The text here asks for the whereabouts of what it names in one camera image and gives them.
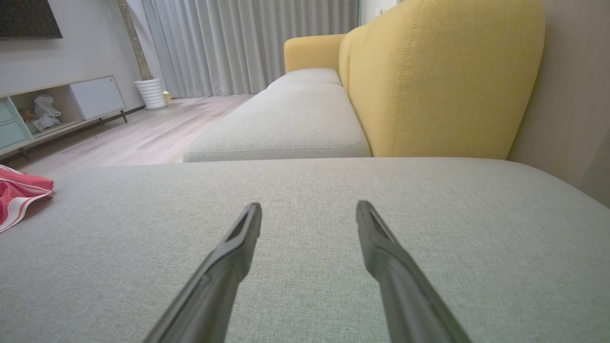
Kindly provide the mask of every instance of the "gray fabric upholstery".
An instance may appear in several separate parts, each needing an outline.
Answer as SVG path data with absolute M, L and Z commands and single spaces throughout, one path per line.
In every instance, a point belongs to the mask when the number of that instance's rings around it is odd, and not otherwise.
M 250 201 L 227 342 L 384 342 L 355 222 L 371 201 L 474 342 L 608 342 L 610 209 L 536 169 L 459 158 L 109 167 L 0 234 L 0 338 L 139 342 Z
M 300 84 L 335 84 L 341 85 L 339 74 L 329 68 L 311 68 L 295 70 L 273 81 L 267 89 Z
M 195 139 L 184 162 L 370 156 L 343 87 L 309 84 L 260 92 Z

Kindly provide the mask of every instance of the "drawer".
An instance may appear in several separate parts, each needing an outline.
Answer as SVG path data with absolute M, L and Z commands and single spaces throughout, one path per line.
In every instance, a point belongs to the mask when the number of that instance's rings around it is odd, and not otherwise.
M 9 120 L 14 120 L 13 114 L 10 112 L 9 107 L 6 105 L 4 100 L 0 99 L 0 123 Z
M 0 125 L 0 149 L 19 143 L 26 139 L 21 128 L 14 121 Z

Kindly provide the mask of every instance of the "pink towel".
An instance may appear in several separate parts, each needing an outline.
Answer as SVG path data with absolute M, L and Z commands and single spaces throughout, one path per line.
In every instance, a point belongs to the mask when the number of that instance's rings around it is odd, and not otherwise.
M 0 233 L 16 225 L 34 201 L 53 196 L 53 180 L 0 165 Z

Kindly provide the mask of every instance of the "yellow sofa armrest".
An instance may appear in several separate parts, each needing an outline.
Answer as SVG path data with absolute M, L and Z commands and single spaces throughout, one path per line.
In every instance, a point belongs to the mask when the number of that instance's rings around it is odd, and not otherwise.
M 339 72 L 339 46 L 345 34 L 291 38 L 284 44 L 286 73 L 330 68 Z

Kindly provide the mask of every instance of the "curtain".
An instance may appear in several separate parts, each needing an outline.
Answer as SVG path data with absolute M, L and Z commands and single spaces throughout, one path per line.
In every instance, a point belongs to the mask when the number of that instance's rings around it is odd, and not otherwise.
M 358 0 L 143 0 L 168 91 L 258 93 L 284 74 L 284 42 L 347 33 Z

